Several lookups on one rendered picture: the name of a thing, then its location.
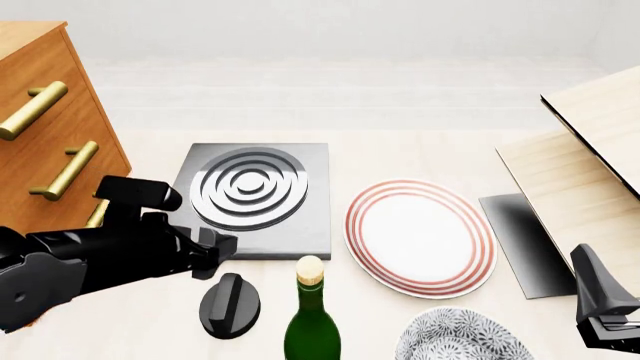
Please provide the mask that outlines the wooden cabinet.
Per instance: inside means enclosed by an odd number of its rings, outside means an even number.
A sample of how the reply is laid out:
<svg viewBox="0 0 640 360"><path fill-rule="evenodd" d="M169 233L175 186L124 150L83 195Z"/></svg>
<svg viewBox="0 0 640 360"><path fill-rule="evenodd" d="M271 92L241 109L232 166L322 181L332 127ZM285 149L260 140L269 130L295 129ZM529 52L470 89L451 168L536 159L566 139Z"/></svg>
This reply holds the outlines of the wooden cabinet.
<svg viewBox="0 0 640 360"><path fill-rule="evenodd" d="M0 226L95 227L131 165L64 21L0 20Z"/></svg>

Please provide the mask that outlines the green wine bottle with cork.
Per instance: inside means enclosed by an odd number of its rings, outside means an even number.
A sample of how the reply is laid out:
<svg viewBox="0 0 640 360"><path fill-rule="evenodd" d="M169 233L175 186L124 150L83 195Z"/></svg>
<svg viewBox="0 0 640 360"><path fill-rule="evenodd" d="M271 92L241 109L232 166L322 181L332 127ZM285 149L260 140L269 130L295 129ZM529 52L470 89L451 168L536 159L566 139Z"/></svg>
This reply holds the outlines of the green wine bottle with cork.
<svg viewBox="0 0 640 360"><path fill-rule="evenodd" d="M296 263L298 311L284 336L285 360L340 360L341 338L324 307L324 265L307 255Z"/></svg>

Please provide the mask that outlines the white plate with red rings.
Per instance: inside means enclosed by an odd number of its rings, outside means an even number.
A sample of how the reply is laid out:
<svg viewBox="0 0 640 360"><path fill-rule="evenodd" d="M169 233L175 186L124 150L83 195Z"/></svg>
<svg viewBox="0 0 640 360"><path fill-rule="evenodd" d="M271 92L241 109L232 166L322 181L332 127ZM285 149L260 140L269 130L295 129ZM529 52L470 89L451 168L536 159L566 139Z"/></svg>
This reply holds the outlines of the white plate with red rings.
<svg viewBox="0 0 640 360"><path fill-rule="evenodd" d="M386 287L451 299L491 277L498 246L486 218L456 191L390 179L360 191L345 210L343 237L361 268Z"/></svg>

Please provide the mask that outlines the flat black stove plate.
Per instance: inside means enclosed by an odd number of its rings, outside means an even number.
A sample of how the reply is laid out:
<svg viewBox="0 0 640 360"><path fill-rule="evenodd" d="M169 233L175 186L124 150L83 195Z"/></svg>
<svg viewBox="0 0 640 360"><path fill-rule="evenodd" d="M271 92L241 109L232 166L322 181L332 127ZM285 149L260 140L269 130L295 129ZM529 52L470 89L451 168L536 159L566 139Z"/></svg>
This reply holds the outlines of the flat black stove plate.
<svg viewBox="0 0 640 360"><path fill-rule="evenodd" d="M237 260L331 258L325 143L194 143L172 187L171 224L237 236Z"/></svg>

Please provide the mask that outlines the round black stove knob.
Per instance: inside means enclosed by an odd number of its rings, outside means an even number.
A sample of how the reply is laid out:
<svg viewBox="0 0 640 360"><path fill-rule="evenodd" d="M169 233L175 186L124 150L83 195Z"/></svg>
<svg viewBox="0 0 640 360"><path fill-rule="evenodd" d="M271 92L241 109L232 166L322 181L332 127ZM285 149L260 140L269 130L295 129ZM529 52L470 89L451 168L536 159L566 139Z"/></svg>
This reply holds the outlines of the round black stove knob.
<svg viewBox="0 0 640 360"><path fill-rule="evenodd" d="M199 320L209 335L229 340L248 332L257 322L260 311L256 288L241 275L226 273L203 296Z"/></svg>

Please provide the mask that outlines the pale wooden rack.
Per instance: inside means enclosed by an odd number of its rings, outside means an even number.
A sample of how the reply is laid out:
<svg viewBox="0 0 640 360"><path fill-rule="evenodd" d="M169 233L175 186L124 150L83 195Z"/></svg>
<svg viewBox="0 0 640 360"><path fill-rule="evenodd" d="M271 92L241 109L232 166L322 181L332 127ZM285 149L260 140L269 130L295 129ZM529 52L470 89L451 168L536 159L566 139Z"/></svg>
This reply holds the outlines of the pale wooden rack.
<svg viewBox="0 0 640 360"><path fill-rule="evenodd" d="M563 259L589 245L640 298L640 65L540 101L564 128L496 152Z"/></svg>

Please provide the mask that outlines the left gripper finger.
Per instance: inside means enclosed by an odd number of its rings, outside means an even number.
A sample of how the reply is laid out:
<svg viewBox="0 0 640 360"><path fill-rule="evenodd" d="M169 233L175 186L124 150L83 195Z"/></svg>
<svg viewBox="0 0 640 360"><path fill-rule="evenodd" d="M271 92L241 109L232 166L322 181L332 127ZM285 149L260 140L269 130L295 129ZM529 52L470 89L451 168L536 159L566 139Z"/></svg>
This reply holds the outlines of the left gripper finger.
<svg viewBox="0 0 640 360"><path fill-rule="evenodd" d="M238 237L201 227L199 229L198 243L205 248L212 248L217 251L217 260L225 261L236 253Z"/></svg>
<svg viewBox="0 0 640 360"><path fill-rule="evenodd" d="M191 276L197 280L205 281L212 278L220 265L219 260L199 258L191 263Z"/></svg>

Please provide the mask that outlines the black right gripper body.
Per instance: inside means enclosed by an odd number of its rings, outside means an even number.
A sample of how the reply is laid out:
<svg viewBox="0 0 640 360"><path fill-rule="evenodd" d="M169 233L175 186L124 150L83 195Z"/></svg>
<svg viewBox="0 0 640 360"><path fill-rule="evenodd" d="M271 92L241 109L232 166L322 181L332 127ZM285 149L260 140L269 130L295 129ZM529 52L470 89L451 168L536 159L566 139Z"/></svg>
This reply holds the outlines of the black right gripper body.
<svg viewBox="0 0 640 360"><path fill-rule="evenodd" d="M618 307L591 312L579 308L577 329L588 348L640 353L640 322L630 322L629 314L640 307Z"/></svg>

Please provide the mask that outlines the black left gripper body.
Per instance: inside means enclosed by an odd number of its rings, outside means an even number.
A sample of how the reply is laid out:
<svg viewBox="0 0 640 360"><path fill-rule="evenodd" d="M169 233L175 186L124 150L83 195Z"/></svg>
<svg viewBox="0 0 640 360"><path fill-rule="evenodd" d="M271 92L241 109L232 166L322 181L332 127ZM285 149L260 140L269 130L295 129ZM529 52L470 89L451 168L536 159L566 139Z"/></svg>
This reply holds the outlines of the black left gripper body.
<svg viewBox="0 0 640 360"><path fill-rule="evenodd" d="M178 269L192 271L215 271L218 267L218 232L200 227L200 242L191 239L188 227L175 227L168 222L164 212L146 212L142 215L142 225L152 243L164 248L169 255L170 265Z"/></svg>

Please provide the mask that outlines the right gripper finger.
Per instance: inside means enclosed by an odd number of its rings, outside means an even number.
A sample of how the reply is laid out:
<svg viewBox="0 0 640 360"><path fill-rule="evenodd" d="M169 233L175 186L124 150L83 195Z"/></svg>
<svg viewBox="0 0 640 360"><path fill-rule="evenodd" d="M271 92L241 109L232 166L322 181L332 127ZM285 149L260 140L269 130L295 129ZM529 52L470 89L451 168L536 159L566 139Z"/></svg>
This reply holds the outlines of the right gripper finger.
<svg viewBox="0 0 640 360"><path fill-rule="evenodd" d="M626 316L640 309L640 300L616 281L589 245L578 245L570 257L577 284L577 323L590 317Z"/></svg>

